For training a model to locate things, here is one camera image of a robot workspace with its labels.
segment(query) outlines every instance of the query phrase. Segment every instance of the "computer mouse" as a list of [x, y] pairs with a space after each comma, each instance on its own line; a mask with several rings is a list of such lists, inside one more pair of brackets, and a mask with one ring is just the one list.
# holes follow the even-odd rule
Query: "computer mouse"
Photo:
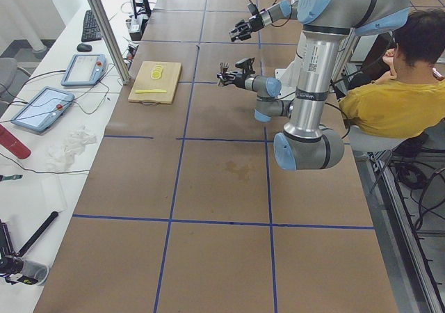
[[89, 44], [81, 43], [77, 45], [77, 51], [79, 52], [90, 52], [92, 49], [92, 46]]

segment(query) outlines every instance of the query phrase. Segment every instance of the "white desk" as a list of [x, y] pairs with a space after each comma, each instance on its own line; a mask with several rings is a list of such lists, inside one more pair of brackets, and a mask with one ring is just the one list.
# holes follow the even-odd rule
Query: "white desk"
[[[128, 45], [125, 38], [130, 39], [124, 22], [126, 15], [120, 11], [123, 2], [123, 0], [103, 0], [108, 18], [112, 18], [111, 26], [115, 31], [121, 52], [124, 52]], [[66, 69], [72, 55], [78, 53], [76, 46], [80, 43], [83, 16], [88, 8], [88, 6], [80, 8], [39, 64], [33, 76]], [[103, 53], [107, 62], [113, 63], [103, 40], [89, 42], [89, 44], [92, 45], [92, 53]], [[77, 100], [85, 111], [92, 112], [105, 97], [98, 110], [92, 115], [86, 115], [77, 104], [73, 104], [56, 124], [42, 135], [32, 134], [9, 122], [2, 123], [6, 129], [11, 131], [32, 151], [29, 158], [20, 161], [25, 168], [39, 171], [47, 170], [48, 148], [52, 145], [61, 145], [70, 132], [76, 131], [82, 126], [96, 135], [97, 142], [87, 145], [85, 151], [76, 157], [69, 170], [87, 170], [91, 167], [104, 135], [104, 127], [113, 112], [121, 90], [121, 81], [117, 70], [115, 68], [111, 70], [110, 66], [108, 70], [110, 72], [103, 78], [102, 83], [107, 85], [109, 90], [106, 86], [98, 84], [88, 91], [88, 94]], [[44, 86], [69, 90], [76, 97], [84, 94], [89, 89], [64, 88], [60, 85], [62, 76], [63, 74], [59, 73], [37, 78], [26, 84], [18, 97], [29, 101]], [[3, 117], [0, 118], [0, 121], [4, 122], [11, 119], [20, 108], [22, 108], [20, 104], [11, 105]], [[3, 147], [0, 147], [0, 153], [17, 160]], [[59, 217], [25, 255], [28, 259], [51, 266], [88, 173], [35, 174], [24, 171], [11, 161], [0, 157], [0, 174], [23, 175], [23, 178], [16, 181], [0, 182], [0, 219], [7, 223], [16, 251], [24, 245], [52, 211], [61, 211]], [[32, 312], [42, 289], [43, 287], [28, 286], [21, 283], [12, 286], [0, 280], [2, 309], [5, 312]]]

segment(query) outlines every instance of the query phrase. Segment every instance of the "black hair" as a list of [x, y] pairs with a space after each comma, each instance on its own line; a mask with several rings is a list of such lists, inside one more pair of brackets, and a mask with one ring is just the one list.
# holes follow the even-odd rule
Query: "black hair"
[[405, 25], [394, 31], [394, 39], [409, 66], [414, 67], [417, 61], [435, 64], [445, 50], [445, 11], [414, 11]]

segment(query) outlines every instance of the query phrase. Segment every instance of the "red can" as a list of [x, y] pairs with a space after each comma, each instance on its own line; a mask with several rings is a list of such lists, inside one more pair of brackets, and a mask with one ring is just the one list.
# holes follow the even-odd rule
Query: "red can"
[[19, 159], [26, 159], [31, 155], [30, 149], [2, 125], [0, 125], [0, 145], [4, 146]]

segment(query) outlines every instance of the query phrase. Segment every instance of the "wooden board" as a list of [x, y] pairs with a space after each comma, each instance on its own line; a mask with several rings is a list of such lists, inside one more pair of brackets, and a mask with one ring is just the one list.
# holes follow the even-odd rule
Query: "wooden board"
[[[152, 71], [156, 66], [162, 67], [161, 78], [153, 79]], [[165, 61], [144, 61], [134, 81], [128, 100], [130, 102], [173, 103], [176, 86], [181, 74], [181, 63]], [[165, 90], [165, 93], [142, 93], [137, 90]]]

